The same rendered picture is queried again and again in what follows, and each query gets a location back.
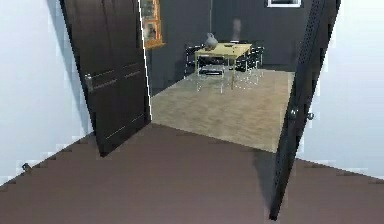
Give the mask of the black perforated room door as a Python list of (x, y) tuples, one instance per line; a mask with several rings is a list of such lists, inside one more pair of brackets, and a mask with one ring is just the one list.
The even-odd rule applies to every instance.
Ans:
[(279, 215), (297, 149), (308, 121), (290, 120), (288, 113), (295, 107), (303, 107), (310, 111), (340, 4), (341, 0), (312, 0), (275, 155), (269, 210), (269, 219), (273, 221)]

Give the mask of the round silver door knob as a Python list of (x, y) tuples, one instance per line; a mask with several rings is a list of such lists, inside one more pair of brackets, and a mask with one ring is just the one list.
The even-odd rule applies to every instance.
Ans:
[(290, 110), (288, 113), (288, 118), (290, 120), (313, 120), (315, 117), (315, 114), (310, 112), (309, 110), (303, 108), (303, 107), (295, 107)]

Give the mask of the dark brown room door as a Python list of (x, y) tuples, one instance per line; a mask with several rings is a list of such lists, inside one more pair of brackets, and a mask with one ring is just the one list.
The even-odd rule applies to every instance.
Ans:
[[(138, 0), (59, 0), (104, 157), (150, 123)], [(84, 76), (91, 74), (93, 92)]]

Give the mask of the black metal frame chair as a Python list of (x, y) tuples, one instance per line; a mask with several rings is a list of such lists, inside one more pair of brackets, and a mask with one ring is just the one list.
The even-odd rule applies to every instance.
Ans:
[(235, 70), (240, 72), (239, 82), (246, 85), (257, 85), (260, 74), (258, 69), (263, 65), (263, 46), (254, 46), (240, 56), (235, 62)]
[(185, 45), (185, 64), (184, 64), (184, 78), (187, 78), (195, 71), (195, 52), (202, 49), (203, 44), (199, 45)]
[(225, 60), (223, 56), (199, 55), (197, 62), (197, 91), (203, 87), (203, 81), (207, 77), (216, 77), (221, 83), (220, 92), (223, 92), (225, 77)]

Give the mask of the white framed wall picture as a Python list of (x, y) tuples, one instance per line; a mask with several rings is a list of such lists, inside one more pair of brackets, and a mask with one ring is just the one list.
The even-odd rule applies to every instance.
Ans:
[(267, 0), (267, 7), (300, 8), (302, 0)]

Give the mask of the yellow wooden dining table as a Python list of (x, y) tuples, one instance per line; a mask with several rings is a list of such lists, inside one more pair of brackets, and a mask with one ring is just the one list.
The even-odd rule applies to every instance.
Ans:
[(211, 51), (207, 51), (204, 48), (195, 52), (195, 73), (197, 71), (197, 62), (196, 59), (199, 55), (212, 55), (212, 56), (223, 56), (225, 59), (232, 60), (233, 66), (232, 71), (233, 74), (231, 76), (231, 88), (234, 88), (234, 76), (236, 74), (235, 66), (236, 60), (244, 55), (245, 53), (249, 53), (251, 50), (251, 44), (240, 44), (240, 43), (230, 43), (234, 44), (233, 47), (225, 47), (224, 44), (227, 43), (218, 43), (216, 48)]

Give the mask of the orange framed wall picture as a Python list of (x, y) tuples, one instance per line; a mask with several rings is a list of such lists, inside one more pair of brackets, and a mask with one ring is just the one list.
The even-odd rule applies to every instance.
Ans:
[(160, 0), (140, 0), (140, 6), (145, 49), (163, 46)]

